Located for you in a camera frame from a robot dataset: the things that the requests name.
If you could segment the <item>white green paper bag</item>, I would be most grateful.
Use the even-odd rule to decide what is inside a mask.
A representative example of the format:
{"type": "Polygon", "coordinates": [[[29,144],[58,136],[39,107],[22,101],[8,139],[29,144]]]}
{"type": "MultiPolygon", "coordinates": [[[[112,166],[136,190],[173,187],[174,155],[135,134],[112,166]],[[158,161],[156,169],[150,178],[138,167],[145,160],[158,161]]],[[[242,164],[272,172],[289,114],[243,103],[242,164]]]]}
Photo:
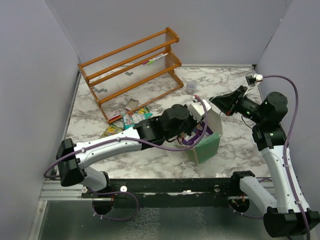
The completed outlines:
{"type": "MultiPolygon", "coordinates": [[[[207,126],[209,126],[214,133],[219,134],[220,138],[212,142],[209,142],[207,144],[199,145],[198,143],[193,148],[190,148],[183,152],[196,165],[204,163],[209,158],[217,154],[219,149],[220,139],[223,134],[222,121],[220,119],[219,114],[213,111],[212,109],[207,114],[208,114],[207,126]]],[[[180,145],[176,139],[174,141],[174,146],[179,149],[182,149],[182,148],[186,148],[189,145],[180,145]]]]}

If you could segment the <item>yellow green snack packet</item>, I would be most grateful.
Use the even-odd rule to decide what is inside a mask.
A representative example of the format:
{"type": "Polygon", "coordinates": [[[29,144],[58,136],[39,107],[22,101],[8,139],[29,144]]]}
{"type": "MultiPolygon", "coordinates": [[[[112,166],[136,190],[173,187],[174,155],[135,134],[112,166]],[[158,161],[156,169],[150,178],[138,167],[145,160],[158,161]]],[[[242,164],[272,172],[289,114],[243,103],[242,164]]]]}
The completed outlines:
{"type": "Polygon", "coordinates": [[[148,114],[148,113],[150,113],[150,111],[147,106],[144,106],[144,107],[136,110],[135,113],[136,114],[148,114]]]}

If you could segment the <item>teal snack packet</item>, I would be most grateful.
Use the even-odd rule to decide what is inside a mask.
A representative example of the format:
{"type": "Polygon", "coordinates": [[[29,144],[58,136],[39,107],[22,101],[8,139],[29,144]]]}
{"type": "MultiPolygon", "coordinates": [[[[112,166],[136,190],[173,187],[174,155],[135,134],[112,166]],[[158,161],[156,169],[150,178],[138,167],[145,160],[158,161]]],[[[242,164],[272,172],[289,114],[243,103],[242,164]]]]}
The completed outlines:
{"type": "Polygon", "coordinates": [[[123,113],[123,128],[124,130],[127,130],[131,127],[134,127],[135,124],[150,118],[152,115],[152,113],[123,113]]]}

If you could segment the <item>yellow green Fox's candy bag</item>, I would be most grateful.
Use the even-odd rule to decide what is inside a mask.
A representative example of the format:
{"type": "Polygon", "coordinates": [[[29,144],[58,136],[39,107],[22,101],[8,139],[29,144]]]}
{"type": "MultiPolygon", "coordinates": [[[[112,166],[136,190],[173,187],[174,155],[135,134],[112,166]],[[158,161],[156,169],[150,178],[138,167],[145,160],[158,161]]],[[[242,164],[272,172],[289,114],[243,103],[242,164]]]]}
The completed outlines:
{"type": "Polygon", "coordinates": [[[122,127],[119,127],[115,124],[110,124],[105,131],[102,133],[102,135],[99,137],[99,139],[109,137],[112,135],[116,135],[118,133],[121,133],[124,129],[122,127]]]}

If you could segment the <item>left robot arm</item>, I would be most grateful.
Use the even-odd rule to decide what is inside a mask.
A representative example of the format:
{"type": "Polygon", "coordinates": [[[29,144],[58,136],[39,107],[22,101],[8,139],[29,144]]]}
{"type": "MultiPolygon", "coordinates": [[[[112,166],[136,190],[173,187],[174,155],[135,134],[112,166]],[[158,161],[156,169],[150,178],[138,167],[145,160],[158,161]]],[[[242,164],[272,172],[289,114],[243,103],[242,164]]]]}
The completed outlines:
{"type": "Polygon", "coordinates": [[[162,115],[141,120],[133,127],[105,138],[78,143],[70,138],[64,139],[56,154],[61,186],[82,184],[97,196],[106,197],[111,190],[107,173],[97,171],[91,165],[109,157],[151,147],[163,149],[164,142],[182,133],[191,134],[196,125],[206,119],[210,110],[211,106],[206,101],[174,104],[162,115]]]}

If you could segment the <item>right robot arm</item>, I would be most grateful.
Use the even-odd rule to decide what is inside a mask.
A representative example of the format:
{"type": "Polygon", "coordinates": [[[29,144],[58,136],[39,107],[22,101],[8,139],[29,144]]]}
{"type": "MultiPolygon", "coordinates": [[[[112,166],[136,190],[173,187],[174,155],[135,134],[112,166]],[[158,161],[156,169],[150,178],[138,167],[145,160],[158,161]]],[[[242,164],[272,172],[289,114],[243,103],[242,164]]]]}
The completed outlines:
{"type": "Polygon", "coordinates": [[[287,98],[280,92],[271,92],[261,104],[249,99],[247,87],[210,98],[226,116],[239,113],[255,123],[252,137],[264,158],[274,188],[271,195],[252,173],[234,172],[229,189],[236,195],[249,197],[263,214],[265,230],[272,238],[305,235],[320,222],[318,211],[307,203],[291,164],[290,150],[286,145],[288,134],[281,121],[288,112],[287,98]]]}

